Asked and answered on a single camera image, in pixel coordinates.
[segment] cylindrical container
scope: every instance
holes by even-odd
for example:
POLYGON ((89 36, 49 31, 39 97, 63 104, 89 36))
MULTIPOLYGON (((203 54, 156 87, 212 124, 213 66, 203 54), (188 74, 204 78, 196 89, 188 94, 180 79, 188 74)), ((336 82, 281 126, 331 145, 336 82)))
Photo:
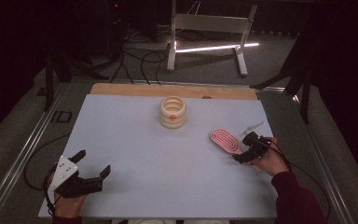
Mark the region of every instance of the cylindrical container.
POLYGON ((159 105, 159 121, 168 129, 177 129, 186 122, 186 104, 177 96, 164 98, 159 105))

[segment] white table surface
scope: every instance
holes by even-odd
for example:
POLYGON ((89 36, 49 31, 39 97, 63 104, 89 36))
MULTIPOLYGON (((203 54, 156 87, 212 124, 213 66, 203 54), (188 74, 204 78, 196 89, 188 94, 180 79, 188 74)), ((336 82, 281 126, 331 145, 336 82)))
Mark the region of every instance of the white table surface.
MULTIPOLYGON (((83 178, 107 165, 103 191, 87 198, 81 215, 98 218, 243 219, 275 217, 271 177, 239 164, 211 141, 224 128, 239 136, 248 126, 272 136, 257 100, 185 98, 187 120, 170 130, 159 123, 163 97, 90 94, 63 156, 86 149, 83 178)), ((40 217, 49 217, 43 203, 40 217)))

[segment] metal frame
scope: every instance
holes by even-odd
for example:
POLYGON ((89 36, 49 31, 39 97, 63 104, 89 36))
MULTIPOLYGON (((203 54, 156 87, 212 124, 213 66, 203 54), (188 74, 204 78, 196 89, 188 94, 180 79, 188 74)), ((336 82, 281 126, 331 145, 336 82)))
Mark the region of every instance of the metal frame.
POLYGON ((246 77, 248 70, 243 57, 243 48, 251 31, 256 9, 257 5, 252 5, 248 18, 188 15, 176 13, 176 0, 172 0, 171 44, 167 70, 172 72, 175 67, 176 29, 242 33, 240 44, 235 47, 235 52, 241 76, 246 77))

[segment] human hand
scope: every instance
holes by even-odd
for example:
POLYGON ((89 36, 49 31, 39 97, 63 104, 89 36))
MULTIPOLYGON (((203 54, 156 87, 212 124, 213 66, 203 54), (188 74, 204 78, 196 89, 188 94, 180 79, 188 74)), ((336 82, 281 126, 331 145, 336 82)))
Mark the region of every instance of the human hand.
POLYGON ((86 200, 86 197, 87 195, 81 195, 76 198, 64 198, 59 193, 54 191, 54 216, 67 218, 79 217, 80 210, 86 200))
POLYGON ((278 155, 279 149, 277 148, 278 145, 278 139, 274 137, 266 137, 271 142, 270 146, 275 148, 274 150, 268 150, 266 154, 262 158, 257 158, 250 163, 254 166, 257 166, 261 170, 265 171, 267 174, 275 176, 278 173, 281 172, 287 172, 289 171, 289 168, 287 167, 286 163, 284 163, 283 158, 281 155, 278 155))

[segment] fluorescent light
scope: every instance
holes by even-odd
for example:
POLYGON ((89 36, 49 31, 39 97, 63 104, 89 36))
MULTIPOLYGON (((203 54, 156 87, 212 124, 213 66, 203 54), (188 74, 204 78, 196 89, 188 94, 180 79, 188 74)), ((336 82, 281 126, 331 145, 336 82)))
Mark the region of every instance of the fluorescent light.
MULTIPOLYGON (((238 46, 239 46, 239 45, 226 45, 226 46, 199 48, 199 49, 177 49, 175 52, 176 52, 176 53, 185 53, 185 52, 195 52, 195 51, 212 50, 212 49, 235 49, 235 48, 238 47, 238 46)), ((259 44, 258 44, 258 43, 245 44, 244 46, 245 46, 246 48, 248 48, 248 47, 259 46, 259 44)))

